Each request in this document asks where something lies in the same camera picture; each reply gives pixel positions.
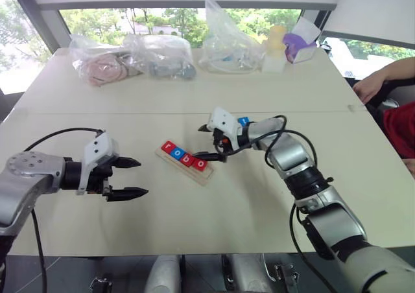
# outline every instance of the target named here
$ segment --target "black cable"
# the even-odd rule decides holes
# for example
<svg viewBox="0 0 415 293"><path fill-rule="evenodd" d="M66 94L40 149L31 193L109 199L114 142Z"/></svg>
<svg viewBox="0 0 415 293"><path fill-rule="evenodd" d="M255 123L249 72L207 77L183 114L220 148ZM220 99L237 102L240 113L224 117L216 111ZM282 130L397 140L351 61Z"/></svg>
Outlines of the black cable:
<svg viewBox="0 0 415 293"><path fill-rule="evenodd" d="M47 274L45 267L45 257L43 256L42 242L40 241L39 225L38 219L36 218L36 213L34 209L32 210L32 219L34 226L34 233L36 235L36 243L38 244L39 260L40 260L40 270L41 270L41 291L47 293Z"/></svg>
<svg viewBox="0 0 415 293"><path fill-rule="evenodd" d="M278 134L278 133L279 133L279 131L281 131L281 130L269 131L268 133L263 134L263 135L261 135L261 136L257 137L256 139L253 139L253 140L252 140L252 141L250 141L249 143L247 143L247 144L245 144L245 145L243 145L243 146L239 147L237 150L232 150L231 152L221 152L221 151L219 150L219 148L218 148L218 146L217 146L217 145L215 145L215 150L216 150L216 151L218 152L218 154L220 154L220 155L223 155L223 156L232 156L232 155L237 154L238 152L242 152L244 149L250 148L253 144L255 144L255 143L259 142L260 140L262 140L262 139L266 138L267 136L274 135L274 134Z"/></svg>
<svg viewBox="0 0 415 293"><path fill-rule="evenodd" d="M303 221L300 219L300 209L296 208L296 217L297 217L297 221L300 224L303 224Z"/></svg>
<svg viewBox="0 0 415 293"><path fill-rule="evenodd" d="M101 134L103 133L102 130L99 129L91 129L91 128L68 128L68 129L63 129L63 130L59 130L56 132L53 132L39 140L37 140L36 142L34 142L33 144L31 144L31 146L27 147L24 151L28 152L29 150L32 150L32 148L34 148L35 146L38 146L40 143L46 141L47 139L50 139L53 136L56 136L58 134L62 134L62 133L66 133L66 132L70 132L70 131L90 131L90 132L95 132L96 134Z"/></svg>
<svg viewBox="0 0 415 293"><path fill-rule="evenodd" d="M330 284L330 282L314 267L313 264L310 263L308 258L305 257L304 253L301 251L300 247L298 246L296 236L294 235L294 228L292 226L292 220L294 218L294 210L295 209L296 209L296 205L293 204L292 208L291 208L290 220L289 220L290 234L291 234L292 243L294 243L294 246L295 246L298 254L300 255L300 257L302 258L303 262L310 268L310 270L314 273L314 275L316 275L317 278L319 278L321 280L321 282L323 282L323 284L329 289L329 291L331 293L337 293L336 289L333 288L333 286Z"/></svg>
<svg viewBox="0 0 415 293"><path fill-rule="evenodd" d="M278 139L283 135L283 133L285 131L285 127L287 126L286 116L278 115L278 116L275 116L274 118L277 118L277 119L282 118L283 119L283 125L281 126L281 129L279 129L279 132L278 132L277 136L275 137L275 139L271 142L270 146L268 146L267 150L265 151L264 160L265 160L265 163L270 168L274 168L274 166L269 162L268 155L270 154L270 151L271 151L272 147L274 147L275 143L277 143Z"/></svg>
<svg viewBox="0 0 415 293"><path fill-rule="evenodd" d="M27 147L24 151L28 152L32 150L34 147L39 145L40 143L46 141L47 139L50 139L53 136L56 136L58 134L70 132L70 131L90 131L95 132L97 135L103 133L102 130L99 129L92 129L92 128L68 128L59 130L56 132L53 132L51 134L48 134L47 136L37 140L33 144L31 144L29 147ZM36 235L36 243L38 245L38 252L39 252L39 261L40 261L40 270L41 270L41 283L42 283L42 292L47 293L47 274L46 274L46 267L45 267L45 257L43 256L43 249L42 249L42 242L40 240L40 232L39 232L39 225L38 225L38 219L36 218L36 213L34 212L34 209L32 210L32 219L33 219L33 226L34 226L34 233Z"/></svg>
<svg viewBox="0 0 415 293"><path fill-rule="evenodd" d="M7 271L7 264L6 264L6 260L4 261L4 269L1 273L1 278L0 278L0 293L3 292L3 290L5 289L5 282L6 282L6 271Z"/></svg>

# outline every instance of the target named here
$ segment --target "red letter block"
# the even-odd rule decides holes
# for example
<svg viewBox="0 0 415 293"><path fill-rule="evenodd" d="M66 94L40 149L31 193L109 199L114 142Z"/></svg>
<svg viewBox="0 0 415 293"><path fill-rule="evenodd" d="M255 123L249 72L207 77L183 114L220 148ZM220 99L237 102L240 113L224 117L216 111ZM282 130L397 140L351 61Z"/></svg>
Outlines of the red letter block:
<svg viewBox="0 0 415 293"><path fill-rule="evenodd" d="M163 151L165 151L166 153L168 153L168 154L170 154L171 153L171 151L173 150L173 149L175 149L176 148L176 145L175 144L173 144L172 142L170 142L170 141L167 141L166 143L164 143L164 145L161 147L161 149L163 150Z"/></svg>
<svg viewBox="0 0 415 293"><path fill-rule="evenodd" d="M207 161L195 158L192 167L199 170L200 172L203 172L203 170L206 168L206 165L208 165Z"/></svg>
<svg viewBox="0 0 415 293"><path fill-rule="evenodd" d="M180 162L183 163L186 167L190 167L195 160L195 157L189 154L185 154L181 159Z"/></svg>

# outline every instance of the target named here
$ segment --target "window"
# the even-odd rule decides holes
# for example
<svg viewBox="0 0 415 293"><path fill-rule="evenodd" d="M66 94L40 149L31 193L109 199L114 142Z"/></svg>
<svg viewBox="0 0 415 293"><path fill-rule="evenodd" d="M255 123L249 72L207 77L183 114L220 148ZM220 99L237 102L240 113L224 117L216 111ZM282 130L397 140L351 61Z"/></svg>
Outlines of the window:
<svg viewBox="0 0 415 293"><path fill-rule="evenodd" d="M393 61L415 56L415 50L360 40L321 38L331 47L330 59L344 77L363 79Z"/></svg>
<svg viewBox="0 0 415 293"><path fill-rule="evenodd" d="M0 88L24 92L51 53L17 0L0 0Z"/></svg>
<svg viewBox="0 0 415 293"><path fill-rule="evenodd" d="M288 30L297 22L299 9L226 9L237 26L259 42L273 24ZM204 8L119 8L61 10L69 30L101 43L120 44L125 34L170 34L202 46L208 32Z"/></svg>

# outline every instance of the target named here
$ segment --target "red shirt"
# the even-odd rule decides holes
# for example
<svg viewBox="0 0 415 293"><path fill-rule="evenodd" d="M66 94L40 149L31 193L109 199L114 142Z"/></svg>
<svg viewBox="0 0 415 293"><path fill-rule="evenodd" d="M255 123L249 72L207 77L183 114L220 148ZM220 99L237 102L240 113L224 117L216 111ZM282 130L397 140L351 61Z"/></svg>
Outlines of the red shirt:
<svg viewBox="0 0 415 293"><path fill-rule="evenodd" d="M404 158L415 158L415 102L386 110L383 126L398 154Z"/></svg>

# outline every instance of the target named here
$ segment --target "person's arm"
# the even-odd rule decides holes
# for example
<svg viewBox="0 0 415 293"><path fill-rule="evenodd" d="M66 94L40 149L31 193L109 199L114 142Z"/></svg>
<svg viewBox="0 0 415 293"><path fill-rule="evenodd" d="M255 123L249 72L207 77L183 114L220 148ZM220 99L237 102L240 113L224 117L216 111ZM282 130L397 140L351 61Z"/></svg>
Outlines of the person's arm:
<svg viewBox="0 0 415 293"><path fill-rule="evenodd" d="M415 178L415 159L402 159L409 172Z"/></svg>
<svg viewBox="0 0 415 293"><path fill-rule="evenodd" d="M387 80L399 80L415 77L415 57L395 61L374 72L353 86L353 90L363 104L370 101Z"/></svg>

